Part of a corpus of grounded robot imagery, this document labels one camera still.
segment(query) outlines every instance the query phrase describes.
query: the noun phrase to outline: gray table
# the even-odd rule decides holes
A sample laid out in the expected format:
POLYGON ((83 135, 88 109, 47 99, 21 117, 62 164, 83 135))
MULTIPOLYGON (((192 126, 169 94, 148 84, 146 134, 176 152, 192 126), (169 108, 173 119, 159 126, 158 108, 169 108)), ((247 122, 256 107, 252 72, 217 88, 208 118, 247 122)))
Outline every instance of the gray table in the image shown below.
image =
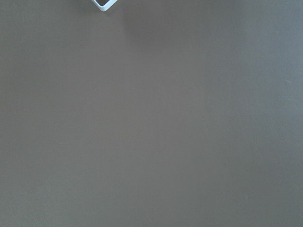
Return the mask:
POLYGON ((301 0, 0 2, 1 227, 302 227, 301 0))

